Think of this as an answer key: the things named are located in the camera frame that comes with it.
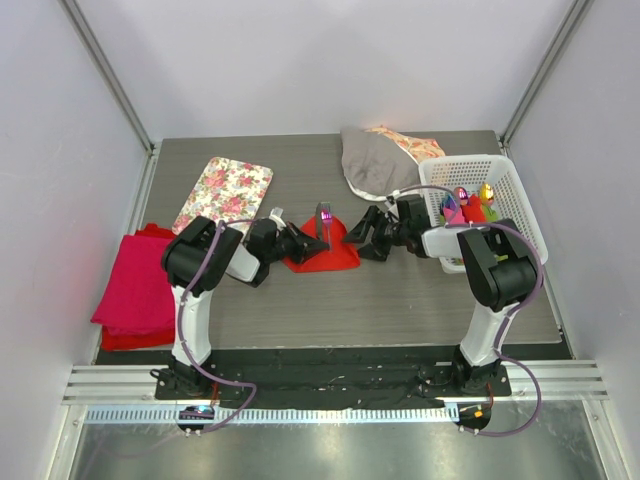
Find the red paper napkin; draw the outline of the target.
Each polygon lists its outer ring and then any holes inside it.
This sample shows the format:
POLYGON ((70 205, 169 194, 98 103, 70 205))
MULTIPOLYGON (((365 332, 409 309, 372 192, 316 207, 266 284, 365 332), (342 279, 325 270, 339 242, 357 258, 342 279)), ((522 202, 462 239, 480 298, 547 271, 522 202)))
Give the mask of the red paper napkin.
POLYGON ((329 233, 331 240, 329 250, 319 253, 302 264, 296 264, 289 258, 285 258, 282 263, 294 273, 318 273, 358 268, 361 264, 359 254, 354 245, 342 242, 347 234, 347 229, 338 217, 332 219, 329 233))

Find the floral rectangular tray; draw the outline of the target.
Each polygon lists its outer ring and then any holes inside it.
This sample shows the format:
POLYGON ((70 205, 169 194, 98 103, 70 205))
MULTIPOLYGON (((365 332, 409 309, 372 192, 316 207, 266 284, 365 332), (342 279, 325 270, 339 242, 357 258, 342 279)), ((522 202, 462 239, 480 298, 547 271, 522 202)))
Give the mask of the floral rectangular tray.
POLYGON ((253 219, 273 179, 273 170, 224 157, 212 158, 179 211, 173 225, 181 233, 198 216, 209 220, 253 219))

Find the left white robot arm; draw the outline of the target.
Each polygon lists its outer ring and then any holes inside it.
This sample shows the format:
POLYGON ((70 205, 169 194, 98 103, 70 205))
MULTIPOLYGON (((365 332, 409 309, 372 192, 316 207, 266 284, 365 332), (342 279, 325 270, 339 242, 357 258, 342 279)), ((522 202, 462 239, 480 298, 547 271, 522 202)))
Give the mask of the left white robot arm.
POLYGON ((273 263, 302 264, 329 249, 329 242, 276 215, 230 222, 203 216, 192 220, 161 260, 175 301, 175 339, 168 367, 155 374, 158 391, 193 399, 211 391, 210 309, 224 276, 257 287, 273 263))

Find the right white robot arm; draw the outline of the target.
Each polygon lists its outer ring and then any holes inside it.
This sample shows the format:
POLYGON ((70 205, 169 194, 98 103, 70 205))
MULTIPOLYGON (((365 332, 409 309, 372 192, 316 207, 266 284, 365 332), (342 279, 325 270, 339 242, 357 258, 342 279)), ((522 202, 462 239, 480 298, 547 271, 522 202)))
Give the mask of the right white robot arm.
POLYGON ((393 246, 419 258, 460 258, 475 307, 445 384, 472 395, 498 375, 512 320, 542 284, 537 251, 513 220, 434 226, 425 201, 411 194, 386 212, 369 207, 343 241, 356 244, 358 255, 373 261, 384 262, 393 246))

